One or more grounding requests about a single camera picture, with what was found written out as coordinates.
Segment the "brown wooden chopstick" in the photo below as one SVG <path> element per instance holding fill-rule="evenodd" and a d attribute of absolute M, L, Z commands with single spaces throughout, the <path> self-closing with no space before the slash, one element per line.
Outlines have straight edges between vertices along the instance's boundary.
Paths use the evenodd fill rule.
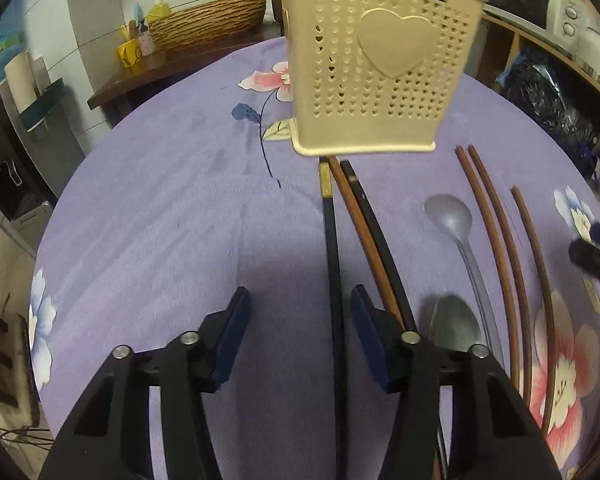
<path fill-rule="evenodd" d="M 355 231 L 358 233 L 358 239 L 360 240 L 362 248 L 365 252 L 370 270 L 372 270 L 376 287 L 379 295 L 381 296 L 382 304 L 384 305 L 385 309 L 396 318 L 400 327 L 404 328 L 405 324 L 403 322 L 398 303 L 396 302 L 396 297 L 392 291 L 387 272 L 381 262 L 381 258 L 377 246 L 373 240 L 372 233 L 370 232 L 370 228 L 364 219 L 361 207 L 358 206 L 358 202 L 355 199 L 351 185 L 341 169 L 338 159 L 336 159 L 335 156 L 328 156 L 327 161 L 329 164 L 329 169 L 332 172 L 332 176 L 338 185 L 340 195 L 347 206 L 347 210 L 349 211 Z"/>
<path fill-rule="evenodd" d="M 550 281 L 548 280 L 541 243 L 532 221 L 528 206 L 524 201 L 524 196 L 522 196 L 521 190 L 518 188 L 518 186 L 514 185 L 510 189 L 510 192 L 512 192 L 515 204 L 519 211 L 522 225 L 524 226 L 524 230 L 526 231 L 528 237 L 536 274 L 538 274 L 542 305 L 544 309 L 546 335 L 546 390 L 541 429 L 543 436 L 547 437 L 550 433 L 550 420 L 552 419 L 554 411 L 555 378 L 558 358 L 553 300 L 552 294 L 550 293 Z"/>
<path fill-rule="evenodd" d="M 500 232 L 496 227 L 496 221 L 489 205 L 486 193 L 489 191 L 481 183 L 474 165 L 469 160 L 469 156 L 461 146 L 455 148 L 455 154 L 462 166 L 464 174 L 469 182 L 471 191 L 474 193 L 484 226 L 486 227 L 486 235 L 489 237 L 492 249 L 493 258 L 495 261 L 496 272 L 498 272 L 498 280 L 500 281 L 504 312 L 506 317 L 507 335 L 508 335 L 508 355 L 510 379 L 516 389 L 519 389 L 520 379 L 520 351 L 519 351 L 519 335 L 518 322 L 515 312 L 515 301 L 513 294 L 512 283 L 509 279 L 509 272 L 505 258 L 504 242 L 501 240 Z"/>
<path fill-rule="evenodd" d="M 478 174 L 482 180 L 484 188 L 489 195 L 492 207 L 494 209 L 498 224 L 502 232 L 504 245 L 508 255 L 510 270 L 512 270 L 513 281 L 517 295 L 518 318 L 520 325 L 520 336 L 522 343 L 522 397 L 527 405 L 530 405 L 531 390 L 532 390 L 532 340 L 531 340 L 531 321 L 529 312 L 529 301 L 526 291 L 526 283 L 524 282 L 524 274 L 518 250 L 514 242 L 512 229 L 509 226 L 509 221 L 500 194 L 491 179 L 489 171 L 486 170 L 486 165 L 483 163 L 477 149 L 473 145 L 468 146 L 469 156 L 478 170 Z"/>

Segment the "metal spoon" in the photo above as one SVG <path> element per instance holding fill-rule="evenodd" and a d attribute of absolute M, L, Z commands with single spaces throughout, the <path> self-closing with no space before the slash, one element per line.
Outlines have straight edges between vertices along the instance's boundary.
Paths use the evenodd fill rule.
<path fill-rule="evenodd" d="M 445 295 L 432 310 L 429 339 L 440 348 L 467 352 L 481 341 L 481 330 L 474 312 L 462 298 Z"/>

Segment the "grey plastic spoon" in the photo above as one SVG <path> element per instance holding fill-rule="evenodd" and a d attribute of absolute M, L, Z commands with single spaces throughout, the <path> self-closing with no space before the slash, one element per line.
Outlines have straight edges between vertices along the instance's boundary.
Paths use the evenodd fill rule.
<path fill-rule="evenodd" d="M 474 291 L 480 318 L 486 332 L 486 345 L 500 364 L 504 363 L 501 339 L 498 334 L 491 301 L 486 291 L 474 252 L 469 244 L 472 217 L 469 208 L 457 197 L 449 194 L 437 194 L 426 199 L 425 210 L 436 228 L 457 244 Z"/>

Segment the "black chopstick gold band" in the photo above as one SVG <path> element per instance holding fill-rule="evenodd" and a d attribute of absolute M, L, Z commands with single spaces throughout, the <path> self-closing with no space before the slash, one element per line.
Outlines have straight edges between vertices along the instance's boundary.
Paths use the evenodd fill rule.
<path fill-rule="evenodd" d="M 347 478 L 348 396 L 347 356 L 344 339 L 340 264 L 332 178 L 326 157 L 320 158 L 320 185 L 329 286 L 329 309 L 332 320 L 332 369 L 334 370 L 336 479 Z"/>

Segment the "black plastic bag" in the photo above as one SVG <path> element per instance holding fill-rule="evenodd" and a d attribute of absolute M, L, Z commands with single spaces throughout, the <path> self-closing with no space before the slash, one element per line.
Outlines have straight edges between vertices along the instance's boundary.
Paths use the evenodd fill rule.
<path fill-rule="evenodd" d="M 526 47 L 496 83 L 574 162 L 600 157 L 600 95 L 565 63 Z"/>

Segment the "white microwave oven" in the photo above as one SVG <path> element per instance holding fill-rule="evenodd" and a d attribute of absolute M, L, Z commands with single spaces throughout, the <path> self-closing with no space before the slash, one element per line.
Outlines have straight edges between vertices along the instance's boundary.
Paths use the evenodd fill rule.
<path fill-rule="evenodd" d="M 579 0 L 486 0 L 484 10 L 566 50 L 588 26 Z"/>

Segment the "purple floral tablecloth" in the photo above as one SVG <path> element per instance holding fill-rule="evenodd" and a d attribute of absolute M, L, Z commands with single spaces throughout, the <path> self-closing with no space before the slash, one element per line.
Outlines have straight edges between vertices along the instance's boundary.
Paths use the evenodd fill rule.
<path fill-rule="evenodd" d="M 318 163 L 289 142 L 261 142 L 291 114 L 242 80 L 272 70 L 283 39 L 240 50 L 157 94 L 84 159 L 62 193 L 35 263 L 32 304 L 40 397 L 58 431 L 109 352 L 164 346 L 223 309 L 244 286 L 252 315 L 230 379 L 204 400 L 227 479 L 335 477 L 332 336 Z M 388 242 L 418 327 L 438 297 L 475 297 L 460 252 L 428 219 L 434 194 L 475 201 L 455 149 L 473 146 L 498 190 L 532 309 L 542 296 L 513 200 L 519 190 L 542 245 L 567 339 L 548 436 L 572 476 L 600 428 L 600 307 L 568 257 L 572 207 L 600 206 L 562 149 L 523 112 L 463 77 L 427 154 L 356 156 L 352 166 Z"/>

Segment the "cream perforated utensil holder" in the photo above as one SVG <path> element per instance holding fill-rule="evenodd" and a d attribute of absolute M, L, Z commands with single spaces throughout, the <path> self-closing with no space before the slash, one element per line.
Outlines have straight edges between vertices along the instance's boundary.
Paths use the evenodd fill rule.
<path fill-rule="evenodd" d="M 294 150 L 430 153 L 486 0 L 282 0 Z"/>

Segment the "water dispenser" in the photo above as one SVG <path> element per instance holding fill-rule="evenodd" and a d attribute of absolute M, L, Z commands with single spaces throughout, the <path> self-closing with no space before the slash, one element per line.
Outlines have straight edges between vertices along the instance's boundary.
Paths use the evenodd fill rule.
<path fill-rule="evenodd" d="M 31 254 L 84 159 L 62 106 L 66 93 L 28 51 L 6 64 L 0 81 L 0 226 Z"/>

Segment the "dark wooden side table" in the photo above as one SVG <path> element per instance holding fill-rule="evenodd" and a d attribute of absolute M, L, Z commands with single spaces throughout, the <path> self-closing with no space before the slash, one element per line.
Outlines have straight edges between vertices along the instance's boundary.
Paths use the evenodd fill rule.
<path fill-rule="evenodd" d="M 137 107 L 166 88 L 197 73 L 237 50 L 283 36 L 277 23 L 263 23 L 243 34 L 202 47 L 159 51 L 137 64 L 122 68 L 87 100 L 91 110 L 100 108 L 113 127 Z"/>

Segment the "yellow mug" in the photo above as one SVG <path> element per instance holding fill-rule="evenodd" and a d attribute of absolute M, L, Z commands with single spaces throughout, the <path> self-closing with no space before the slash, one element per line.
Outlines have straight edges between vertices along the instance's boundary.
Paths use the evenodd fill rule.
<path fill-rule="evenodd" d="M 123 67 L 134 66 L 143 57 L 140 42 L 137 38 L 125 41 L 120 46 L 117 46 L 117 55 Z"/>

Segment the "woven brown basin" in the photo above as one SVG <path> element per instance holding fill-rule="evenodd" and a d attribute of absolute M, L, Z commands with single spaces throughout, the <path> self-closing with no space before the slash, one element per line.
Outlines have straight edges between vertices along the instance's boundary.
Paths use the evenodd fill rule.
<path fill-rule="evenodd" d="M 258 28 L 265 9 L 266 0 L 216 0 L 158 18 L 148 28 L 163 51 L 207 47 Z"/>

